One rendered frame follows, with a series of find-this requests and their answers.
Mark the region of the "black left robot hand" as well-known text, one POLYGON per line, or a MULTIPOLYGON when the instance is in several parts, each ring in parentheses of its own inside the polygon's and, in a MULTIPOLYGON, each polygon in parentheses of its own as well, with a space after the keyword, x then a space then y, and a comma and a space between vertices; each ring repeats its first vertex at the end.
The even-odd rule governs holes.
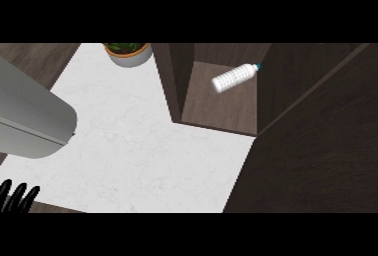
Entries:
POLYGON ((34 199, 40 193, 40 187, 34 186, 27 192, 27 183, 21 183, 9 195, 12 180, 6 179, 0 184, 0 213, 28 213, 34 199))

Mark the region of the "dark wooden cabinet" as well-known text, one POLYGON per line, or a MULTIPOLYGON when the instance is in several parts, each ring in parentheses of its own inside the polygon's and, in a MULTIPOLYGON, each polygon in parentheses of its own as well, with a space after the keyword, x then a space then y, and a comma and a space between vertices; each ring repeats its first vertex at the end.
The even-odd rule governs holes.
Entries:
POLYGON ((155 43, 172 120, 259 136, 365 50, 365 43, 155 43), (211 79, 245 63, 254 78, 219 93, 211 79))

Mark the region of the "white plastic water bottle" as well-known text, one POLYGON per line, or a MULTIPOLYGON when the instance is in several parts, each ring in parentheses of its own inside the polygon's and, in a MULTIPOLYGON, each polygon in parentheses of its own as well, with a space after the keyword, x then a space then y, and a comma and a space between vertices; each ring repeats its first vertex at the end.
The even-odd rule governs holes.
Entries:
POLYGON ((213 88, 217 93, 223 93, 226 90, 234 88, 237 85, 248 81, 262 69, 259 63, 242 64, 222 75, 211 79, 213 88))

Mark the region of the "dark wooden cabinet door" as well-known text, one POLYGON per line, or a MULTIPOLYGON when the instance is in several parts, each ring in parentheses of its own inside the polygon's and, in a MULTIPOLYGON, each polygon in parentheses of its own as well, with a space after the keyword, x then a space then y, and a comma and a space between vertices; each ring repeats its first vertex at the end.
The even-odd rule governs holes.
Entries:
POLYGON ((378 213, 378 43, 364 43, 254 140, 226 213, 378 213))

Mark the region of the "rounded grey appliance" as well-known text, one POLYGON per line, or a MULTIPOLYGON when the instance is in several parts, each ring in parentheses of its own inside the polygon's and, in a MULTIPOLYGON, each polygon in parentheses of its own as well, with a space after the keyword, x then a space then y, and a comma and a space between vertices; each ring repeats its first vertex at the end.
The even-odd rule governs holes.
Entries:
POLYGON ((65 147, 76 129, 73 106, 0 57, 0 152, 45 158, 65 147))

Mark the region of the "potted green plant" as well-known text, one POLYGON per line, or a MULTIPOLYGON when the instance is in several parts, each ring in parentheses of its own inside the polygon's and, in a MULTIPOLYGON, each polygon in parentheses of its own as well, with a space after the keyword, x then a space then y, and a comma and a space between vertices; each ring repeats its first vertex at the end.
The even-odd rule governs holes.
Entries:
POLYGON ((124 68, 135 68, 141 66, 152 56, 152 45, 144 43, 142 46, 127 53, 114 52, 114 50, 105 46, 105 51, 110 55, 113 62, 124 68))

